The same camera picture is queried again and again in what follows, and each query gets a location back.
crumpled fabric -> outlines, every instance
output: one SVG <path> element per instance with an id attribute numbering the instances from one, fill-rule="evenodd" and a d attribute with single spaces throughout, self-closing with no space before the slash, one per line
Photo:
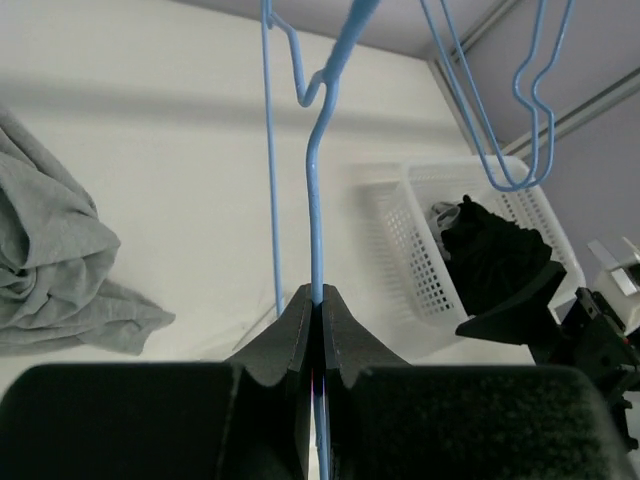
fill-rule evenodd
<path id="1" fill-rule="evenodd" d="M 451 255 L 445 263 L 465 310 L 479 315 L 531 282 L 551 260 L 552 249 L 537 230 L 488 212 L 468 195 L 458 206 L 455 225 L 442 232 Z"/>
<path id="2" fill-rule="evenodd" d="M 141 353 L 175 316 L 107 279 L 119 246 L 89 194 L 0 106 L 0 355 Z"/>

gray cloth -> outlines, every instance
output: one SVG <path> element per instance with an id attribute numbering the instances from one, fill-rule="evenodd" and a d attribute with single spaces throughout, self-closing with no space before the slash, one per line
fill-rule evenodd
<path id="1" fill-rule="evenodd" d="M 106 279 L 119 246 L 89 194 L 0 106 L 0 355 L 142 352 L 174 315 Z"/>
<path id="2" fill-rule="evenodd" d="M 436 245 L 438 245 L 440 255 L 442 255 L 442 258 L 445 260 L 451 260 L 451 254 L 444 248 L 442 232 L 457 225 L 459 215 L 460 207 L 450 202 L 435 203 L 431 205 L 427 213 L 427 225 L 429 226 L 429 230 L 431 230 L 433 239 L 436 241 Z"/>

black garment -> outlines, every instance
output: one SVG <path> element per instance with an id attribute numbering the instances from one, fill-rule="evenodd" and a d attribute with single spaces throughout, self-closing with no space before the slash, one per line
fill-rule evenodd
<path id="1" fill-rule="evenodd" d="M 489 213 L 468 195 L 462 200 L 458 223 L 442 232 L 442 241 L 460 300 L 467 313 L 478 315 L 527 285 L 550 261 L 551 247 L 537 230 Z"/>

wire hanger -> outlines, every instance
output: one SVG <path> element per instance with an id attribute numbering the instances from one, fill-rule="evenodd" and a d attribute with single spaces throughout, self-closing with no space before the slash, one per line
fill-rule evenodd
<path id="1" fill-rule="evenodd" d="M 320 140 L 329 124 L 336 106 L 340 75 L 353 47 L 362 34 L 369 18 L 373 15 L 380 0 L 354 0 L 342 27 L 342 31 L 333 46 L 331 54 L 323 69 L 315 72 L 309 85 L 305 87 L 304 71 L 300 57 L 300 43 L 296 31 L 273 11 L 271 0 L 262 0 L 262 59 L 265 84 L 265 109 L 267 120 L 267 145 L 269 155 L 269 181 L 271 196 L 271 235 L 274 264 L 274 284 L 276 290 L 276 308 L 278 316 L 282 313 L 282 280 L 280 268 L 280 246 L 278 233 L 278 206 L 276 195 L 275 144 L 273 140 L 273 113 L 271 102 L 271 80 L 269 71 L 268 30 L 277 26 L 287 34 L 291 61 L 293 63 L 293 80 L 298 103 L 308 107 L 318 93 L 320 85 L 325 84 L 325 97 L 322 109 L 314 125 L 306 154 L 307 194 L 309 198 L 309 220 L 311 225 L 311 301 L 318 307 L 323 300 L 324 272 L 322 250 L 322 216 L 320 210 L 320 191 L 318 188 L 318 149 Z M 314 376 L 313 404 L 316 421 L 316 445 L 320 465 L 321 480 L 329 480 L 329 440 L 327 425 L 327 406 L 324 395 L 324 378 Z"/>
<path id="2" fill-rule="evenodd" d="M 461 106 L 463 117 L 471 132 L 474 144 L 476 145 L 480 160 L 487 174 L 491 185 L 501 192 L 513 192 L 522 188 L 529 188 L 538 185 L 549 175 L 553 166 L 553 151 L 554 151 L 554 121 L 555 117 L 551 108 L 542 102 L 537 94 L 537 89 L 540 81 L 549 72 L 549 70 L 556 63 L 558 53 L 564 39 L 564 33 L 568 24 L 569 16 L 573 7 L 574 0 L 567 0 L 567 7 L 562 19 L 560 31 L 556 38 L 555 47 L 551 55 L 549 63 L 536 75 L 531 86 L 531 97 L 533 103 L 529 102 L 520 93 L 520 77 L 522 72 L 529 66 L 536 56 L 538 50 L 538 43 L 540 32 L 542 30 L 542 19 L 544 17 L 544 11 L 546 8 L 546 0 L 539 0 L 538 13 L 536 16 L 536 22 L 534 26 L 534 33 L 531 43 L 529 55 L 522 63 L 522 65 L 516 71 L 513 78 L 513 94 L 516 99 L 529 110 L 531 113 L 531 130 L 533 138 L 533 161 L 532 168 L 529 171 L 527 177 L 522 181 L 515 181 L 505 164 L 504 158 L 500 152 L 498 142 L 493 134 L 491 125 L 484 111 L 482 102 L 478 95 L 477 88 L 471 77 L 471 72 L 467 64 L 466 58 L 460 45 L 460 40 L 455 30 L 453 20 L 449 14 L 446 0 L 440 0 L 442 5 L 447 25 L 454 40 L 456 51 L 460 57 L 464 72 L 467 76 L 467 80 L 471 85 L 474 99 L 476 101 L 485 133 L 491 140 L 492 147 L 496 152 L 498 161 L 500 163 L 502 172 L 509 185 L 503 185 L 498 183 L 498 180 L 494 176 L 494 173 L 489 166 L 482 144 L 478 139 L 478 135 L 475 131 L 475 127 L 471 122 L 471 116 L 463 101 L 463 94 L 461 93 L 460 84 L 453 72 L 449 56 L 444 49 L 442 40 L 435 26 L 435 22 L 431 16 L 431 12 L 425 2 L 420 0 L 422 8 L 424 10 L 429 28 L 433 34 L 434 40 L 440 51 L 440 56 L 445 64 L 449 80 L 453 86 L 458 104 Z M 274 267 L 274 285 L 276 293 L 276 310 L 278 316 L 284 309 L 284 300 L 282 296 L 282 279 L 281 279 L 281 267 L 280 267 L 280 246 L 279 246 L 279 227 L 278 227 L 278 204 L 277 204 L 277 184 L 276 184 L 276 159 L 275 159 L 275 143 L 274 143 L 274 128 L 273 128 L 273 113 L 272 113 L 272 100 L 271 100 L 271 76 L 269 67 L 269 36 L 268 31 L 274 26 L 277 26 L 283 30 L 289 40 L 289 49 L 291 52 L 291 60 L 293 63 L 293 78 L 294 86 L 296 90 L 296 96 L 298 103 L 302 107 L 308 107 L 314 101 L 316 94 L 321 84 L 325 84 L 326 92 L 324 103 L 318 119 L 311 131 L 309 142 L 307 144 L 306 152 L 306 177 L 307 177 L 307 193 L 309 199 L 309 220 L 311 230 L 311 300 L 315 307 L 318 307 L 323 301 L 323 286 L 324 286 L 324 272 L 323 272 L 323 249 L 322 249 L 322 216 L 320 209 L 320 194 L 318 188 L 318 149 L 320 141 L 327 128 L 329 120 L 333 114 L 338 97 L 339 81 L 342 70 L 344 69 L 349 56 L 355 46 L 358 38 L 362 34 L 364 28 L 369 22 L 375 9 L 377 8 L 380 0 L 354 0 L 351 4 L 351 9 L 347 16 L 347 20 L 333 46 L 331 54 L 327 59 L 325 67 L 315 72 L 308 86 L 305 87 L 304 72 L 302 68 L 302 62 L 300 57 L 300 44 L 296 31 L 286 23 L 280 16 L 278 16 L 272 7 L 271 0 L 261 0 L 261 24 L 262 24 L 262 59 L 263 59 L 263 75 L 264 75 L 264 89 L 265 89 L 265 111 L 266 111 L 266 123 L 267 123 L 267 146 L 269 157 L 269 182 L 270 182 L 270 199 L 271 199 L 271 234 L 272 234 L 272 249 L 273 249 L 273 267 Z M 535 173 L 538 167 L 538 112 L 537 108 L 541 108 L 546 114 L 548 119 L 549 128 L 549 147 L 547 156 L 547 166 L 543 175 L 535 179 Z M 322 480 L 329 480 L 329 440 L 328 440 L 328 424 L 327 424 L 327 411 L 324 395 L 324 378 L 319 376 L 313 379 L 313 402 L 314 402 L 314 416 L 316 419 L 316 444 L 318 446 L 318 457 L 320 464 L 320 478 Z"/>
<path id="3" fill-rule="evenodd" d="M 542 79 L 547 75 L 547 73 L 549 73 L 549 71 L 553 68 L 553 66 L 556 64 L 558 60 L 560 48 L 562 47 L 562 41 L 564 40 L 564 35 L 567 29 L 567 25 L 569 23 L 569 18 L 571 16 L 574 2 L 575 0 L 567 0 L 567 6 L 562 16 L 560 30 L 556 37 L 551 58 L 549 62 L 544 66 L 544 68 L 542 68 L 542 70 L 540 70 L 540 72 L 536 75 L 533 83 L 531 84 L 531 98 L 533 100 L 533 103 L 527 100 L 525 97 L 523 97 L 522 94 L 520 93 L 520 77 L 522 76 L 522 73 L 525 71 L 525 69 L 532 63 L 532 61 L 534 60 L 538 52 L 538 45 L 540 40 L 540 34 L 542 31 L 544 12 L 546 9 L 547 0 L 538 0 L 538 11 L 536 14 L 536 20 L 533 28 L 533 36 L 531 40 L 531 47 L 529 49 L 529 54 L 527 55 L 524 62 L 518 67 L 518 69 L 516 70 L 513 76 L 513 82 L 512 82 L 513 95 L 521 105 L 523 105 L 527 110 L 529 110 L 529 113 L 531 114 L 531 137 L 532 137 L 531 168 L 524 180 L 516 181 L 511 175 L 511 173 L 509 172 L 509 168 L 505 163 L 504 157 L 500 151 L 500 146 L 498 145 L 498 141 L 496 140 L 496 137 L 493 133 L 493 129 L 491 128 L 489 119 L 487 118 L 487 114 L 484 110 L 484 105 L 480 100 L 478 89 L 475 85 L 475 82 L 473 81 L 471 70 L 469 69 L 469 64 L 467 63 L 467 59 L 464 55 L 464 52 L 462 51 L 462 46 L 460 45 L 460 39 L 458 38 L 458 35 L 456 33 L 456 29 L 453 24 L 453 19 L 451 18 L 449 9 L 447 7 L 447 2 L 446 0 L 440 0 L 440 4 L 442 6 L 442 10 L 444 12 L 444 15 L 447 21 L 449 31 L 453 38 L 456 52 L 458 53 L 458 56 L 460 58 L 460 63 L 464 70 L 467 81 L 469 82 L 469 85 L 471 87 L 471 91 L 473 93 L 473 97 L 476 102 L 476 106 L 478 108 L 478 113 L 480 114 L 480 119 L 482 121 L 482 128 L 486 133 L 487 137 L 489 138 L 489 141 L 491 142 L 491 146 L 493 147 L 493 150 L 496 153 L 502 173 L 504 174 L 504 177 L 507 180 L 508 185 L 505 185 L 505 184 L 499 183 L 499 180 L 496 178 L 491 166 L 489 165 L 489 162 L 486 157 L 486 153 L 482 146 L 482 142 L 478 138 L 478 134 L 475 130 L 475 126 L 471 121 L 471 115 L 469 114 L 467 106 L 464 102 L 464 94 L 462 94 L 461 92 L 460 82 L 458 81 L 453 71 L 453 67 L 451 66 L 449 55 L 447 54 L 444 48 L 444 45 L 442 43 L 440 34 L 436 29 L 436 25 L 431 15 L 429 6 L 427 5 L 427 2 L 425 0 L 420 0 L 420 4 L 422 5 L 422 9 L 427 18 L 427 23 L 429 24 L 429 28 L 431 29 L 433 38 L 438 47 L 441 60 L 445 65 L 445 69 L 447 71 L 449 81 L 453 87 L 456 100 L 458 101 L 458 104 L 460 105 L 460 108 L 462 110 L 463 118 L 465 120 L 465 123 L 467 124 L 467 127 L 469 128 L 471 137 L 473 139 L 473 143 L 476 146 L 476 150 L 478 151 L 478 155 L 480 156 L 480 160 L 482 162 L 482 166 L 484 167 L 485 173 L 487 174 L 487 178 L 489 179 L 489 183 L 491 183 L 491 186 L 493 188 L 495 188 L 500 192 L 515 192 L 525 188 L 535 187 L 536 185 L 539 185 L 541 182 L 543 182 L 551 173 L 551 169 L 553 167 L 553 155 L 554 155 L 554 147 L 555 147 L 555 114 L 553 110 L 549 107 L 549 105 L 544 103 L 538 96 L 538 86 L 540 85 L 540 82 L 542 81 Z M 538 124 L 538 110 L 536 106 L 542 109 L 546 113 L 547 124 L 549 128 L 547 164 L 546 164 L 544 173 L 537 179 L 535 178 L 535 175 L 538 169 L 538 157 L 539 157 L 538 135 L 539 135 L 540 128 Z"/>

laundry basket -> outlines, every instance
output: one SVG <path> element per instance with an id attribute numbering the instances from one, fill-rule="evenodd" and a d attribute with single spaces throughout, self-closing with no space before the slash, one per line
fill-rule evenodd
<path id="1" fill-rule="evenodd" d="M 497 159 L 489 157 L 494 171 Z M 528 167 L 508 157 L 514 178 L 524 178 Z M 584 274 L 569 240 L 540 187 L 514 193 L 493 189 L 478 157 L 447 158 L 403 167 L 402 179 L 382 211 L 383 224 L 404 283 L 423 320 L 436 325 L 468 319 L 444 259 L 427 226 L 425 212 L 437 202 L 460 203 L 463 195 L 520 227 L 535 228 L 553 249 L 552 259 L 562 263 L 567 276 L 550 307 L 570 301 Z"/>

